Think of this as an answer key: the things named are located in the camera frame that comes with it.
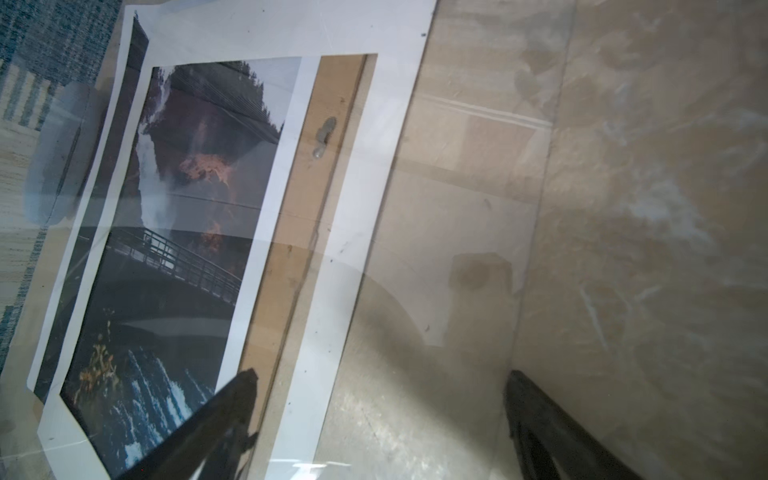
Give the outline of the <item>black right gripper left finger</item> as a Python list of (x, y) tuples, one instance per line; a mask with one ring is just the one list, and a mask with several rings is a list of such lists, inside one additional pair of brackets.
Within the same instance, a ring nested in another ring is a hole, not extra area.
[(206, 404), (122, 479), (238, 479), (241, 458), (258, 440), (249, 425), (257, 400), (257, 373), (237, 373)]

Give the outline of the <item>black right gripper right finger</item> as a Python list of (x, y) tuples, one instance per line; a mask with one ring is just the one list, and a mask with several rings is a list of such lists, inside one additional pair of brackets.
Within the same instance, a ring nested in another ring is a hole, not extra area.
[(507, 377), (505, 411), (525, 479), (639, 477), (519, 370)]

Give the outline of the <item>waterfall bridge photo print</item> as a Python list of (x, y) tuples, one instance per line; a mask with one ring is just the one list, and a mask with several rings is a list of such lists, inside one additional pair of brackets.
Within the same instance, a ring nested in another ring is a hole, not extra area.
[(115, 479), (237, 372), (319, 62), (142, 73), (38, 435)]

